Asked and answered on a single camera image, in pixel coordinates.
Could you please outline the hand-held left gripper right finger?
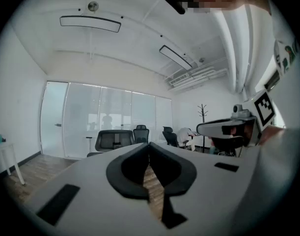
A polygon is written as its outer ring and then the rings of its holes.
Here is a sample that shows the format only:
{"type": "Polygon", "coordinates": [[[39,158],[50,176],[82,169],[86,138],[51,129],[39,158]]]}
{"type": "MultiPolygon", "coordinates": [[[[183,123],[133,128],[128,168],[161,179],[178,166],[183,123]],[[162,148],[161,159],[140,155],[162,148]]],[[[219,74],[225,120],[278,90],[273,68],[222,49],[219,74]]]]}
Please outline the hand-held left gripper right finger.
{"type": "Polygon", "coordinates": [[[165,234],[232,234],[258,153],[241,158],[149,145],[150,165],[164,187],[165,234]]]}

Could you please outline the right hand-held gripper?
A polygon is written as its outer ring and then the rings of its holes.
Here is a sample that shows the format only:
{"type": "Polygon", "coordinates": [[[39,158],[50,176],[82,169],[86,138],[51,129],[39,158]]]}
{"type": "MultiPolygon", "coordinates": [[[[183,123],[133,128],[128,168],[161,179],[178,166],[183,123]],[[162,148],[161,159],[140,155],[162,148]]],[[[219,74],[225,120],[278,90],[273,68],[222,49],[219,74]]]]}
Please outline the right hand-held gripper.
{"type": "Polygon", "coordinates": [[[244,146],[258,145],[263,131],[275,118],[275,110],[267,90],[263,89],[242,104],[233,107],[231,118],[198,124],[196,131],[210,138],[244,138],[244,146]]]}

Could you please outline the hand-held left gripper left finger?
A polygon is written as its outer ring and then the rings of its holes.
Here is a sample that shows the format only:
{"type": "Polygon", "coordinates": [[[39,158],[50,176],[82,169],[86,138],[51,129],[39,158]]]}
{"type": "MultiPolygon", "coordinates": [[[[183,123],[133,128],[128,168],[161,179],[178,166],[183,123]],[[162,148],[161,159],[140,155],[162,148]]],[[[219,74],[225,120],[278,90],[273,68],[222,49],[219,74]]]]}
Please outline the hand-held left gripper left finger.
{"type": "Polygon", "coordinates": [[[55,226],[35,216],[51,235],[159,235],[162,223],[147,201],[123,197],[106,176],[112,160],[142,147],[135,144],[79,160],[30,196],[26,208],[36,214],[64,185],[71,184],[80,190],[55,226]]]}

